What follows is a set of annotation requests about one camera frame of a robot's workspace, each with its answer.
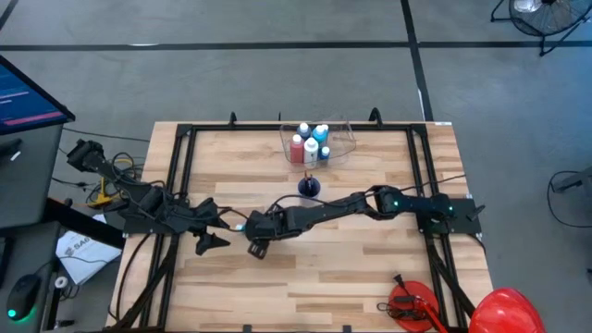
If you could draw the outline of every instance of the paper sheet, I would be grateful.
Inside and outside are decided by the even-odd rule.
[[[92,218],[106,223],[105,216],[102,214],[93,216]],[[57,247],[55,248],[55,255],[60,258],[70,278],[77,285],[88,281],[89,278],[120,254],[121,250],[92,240],[74,231],[66,232],[57,241]],[[78,257],[86,261],[104,260],[106,263],[98,262],[89,264],[70,257]]]

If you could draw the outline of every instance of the red hard hat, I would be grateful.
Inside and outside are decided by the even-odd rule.
[[[502,288],[486,296],[475,309],[470,333],[545,333],[537,309],[518,290]]]

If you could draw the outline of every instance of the red bottle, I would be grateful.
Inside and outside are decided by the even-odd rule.
[[[290,162],[304,163],[304,140],[298,134],[294,134],[290,142]]]

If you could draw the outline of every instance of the white bottle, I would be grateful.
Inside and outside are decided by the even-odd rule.
[[[304,143],[304,163],[308,167],[316,167],[318,157],[318,142],[314,138],[308,138]]]

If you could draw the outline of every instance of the floor fan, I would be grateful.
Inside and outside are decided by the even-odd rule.
[[[508,0],[510,16],[494,17],[504,1],[500,0],[491,12],[491,21],[511,21],[519,31],[540,37],[540,56],[553,51],[587,21],[592,8],[592,0]],[[562,32],[565,34],[546,50],[546,38]]]

